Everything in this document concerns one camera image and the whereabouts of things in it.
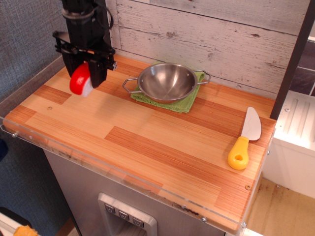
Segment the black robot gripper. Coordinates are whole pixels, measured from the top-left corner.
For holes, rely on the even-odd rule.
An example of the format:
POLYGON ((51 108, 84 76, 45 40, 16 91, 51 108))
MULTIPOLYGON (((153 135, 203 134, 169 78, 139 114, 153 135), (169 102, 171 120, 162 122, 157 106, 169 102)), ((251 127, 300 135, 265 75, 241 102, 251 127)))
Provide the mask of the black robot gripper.
POLYGON ((67 32, 53 32, 56 51, 62 54, 70 77, 81 64, 88 62, 92 86, 97 88, 106 80, 107 70, 117 68, 115 50, 103 41, 97 15, 86 19, 66 19, 66 22, 67 32))

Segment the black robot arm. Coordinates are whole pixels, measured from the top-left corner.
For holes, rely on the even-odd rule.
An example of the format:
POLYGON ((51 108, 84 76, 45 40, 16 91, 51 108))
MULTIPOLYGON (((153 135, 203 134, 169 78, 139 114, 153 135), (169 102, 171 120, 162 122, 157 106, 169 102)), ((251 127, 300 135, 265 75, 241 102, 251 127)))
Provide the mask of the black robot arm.
POLYGON ((104 0, 63 0, 62 4, 67 32, 53 32, 56 51, 62 54, 70 76, 86 62, 92 86, 97 88, 107 71, 117 68, 110 37, 112 14, 104 0))

